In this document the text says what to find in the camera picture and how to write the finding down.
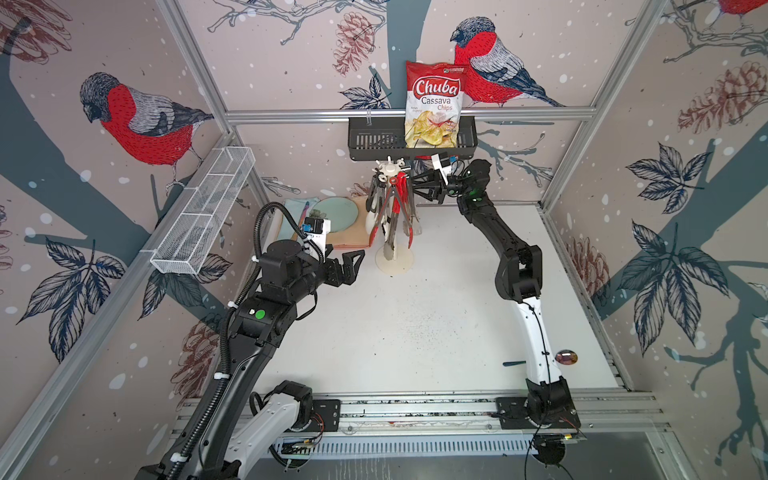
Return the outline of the black steel tongs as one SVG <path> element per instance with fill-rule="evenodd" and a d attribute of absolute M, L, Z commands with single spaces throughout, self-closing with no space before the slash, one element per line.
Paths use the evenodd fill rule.
<path fill-rule="evenodd" d="M 383 201 L 384 189 L 385 185 L 384 182 L 380 179 L 380 175 L 373 174 L 370 182 L 368 197 L 366 200 L 366 211 L 368 213 L 376 215 L 379 212 L 381 202 Z"/>

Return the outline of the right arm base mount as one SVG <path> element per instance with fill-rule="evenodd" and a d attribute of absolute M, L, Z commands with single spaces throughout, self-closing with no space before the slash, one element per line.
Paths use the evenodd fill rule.
<path fill-rule="evenodd" d="M 520 396 L 502 396 L 494 399 L 496 411 L 492 417 L 502 430 L 571 429 L 581 428 L 581 421 L 573 403 L 550 405 L 541 411 L 528 406 L 528 399 Z"/>

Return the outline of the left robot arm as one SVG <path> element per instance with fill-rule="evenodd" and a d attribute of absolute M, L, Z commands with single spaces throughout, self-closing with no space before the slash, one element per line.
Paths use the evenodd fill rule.
<path fill-rule="evenodd" d="M 284 381 L 243 427 L 237 426 L 257 380 L 289 328 L 303 319 L 298 305 L 316 300 L 323 285 L 351 285 L 362 250 L 331 258 L 317 240 L 317 219 L 298 225 L 287 208 L 270 202 L 254 224 L 256 269 L 219 324 L 219 365 L 189 422 L 162 459 L 142 467 L 139 479 L 244 479 L 290 429 L 314 417 L 310 387 Z"/>

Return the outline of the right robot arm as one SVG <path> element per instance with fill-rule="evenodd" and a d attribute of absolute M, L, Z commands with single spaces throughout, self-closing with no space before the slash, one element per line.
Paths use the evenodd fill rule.
<path fill-rule="evenodd" d="M 428 201 L 455 199 L 461 215 L 499 257 L 496 291 L 501 299 L 514 302 L 526 335 L 527 416 L 537 427 L 550 426 L 573 408 L 573 401 L 542 320 L 543 253 L 515 234 L 498 213 L 486 192 L 490 168 L 490 162 L 482 159 L 471 161 L 457 174 L 439 166 L 417 175 L 412 185 L 414 193 Z"/>

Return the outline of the red steel tongs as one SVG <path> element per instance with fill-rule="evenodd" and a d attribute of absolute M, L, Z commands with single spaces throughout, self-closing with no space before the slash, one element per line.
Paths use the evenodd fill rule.
<path fill-rule="evenodd" d="M 398 222 L 404 222 L 404 232 L 411 248 L 415 236 L 414 211 L 410 199 L 409 177 L 403 171 L 388 175 L 379 171 L 372 176 L 366 200 L 366 231 L 372 245 L 379 231 L 386 240 L 394 240 Z"/>

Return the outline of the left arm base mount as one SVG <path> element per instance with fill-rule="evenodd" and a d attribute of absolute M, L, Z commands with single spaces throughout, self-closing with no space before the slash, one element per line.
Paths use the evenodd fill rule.
<path fill-rule="evenodd" d="M 337 432 L 341 418 L 339 399 L 300 400 L 296 421 L 285 430 L 286 434 L 318 434 Z"/>

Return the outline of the thin red handled tongs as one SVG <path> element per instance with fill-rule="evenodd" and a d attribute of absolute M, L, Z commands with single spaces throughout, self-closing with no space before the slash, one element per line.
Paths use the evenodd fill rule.
<path fill-rule="evenodd" d="M 396 235 L 400 217 L 400 200 L 396 187 L 391 189 L 391 198 L 387 203 L 386 221 L 382 222 L 385 241 L 383 256 L 386 261 L 393 261 L 396 257 Z"/>

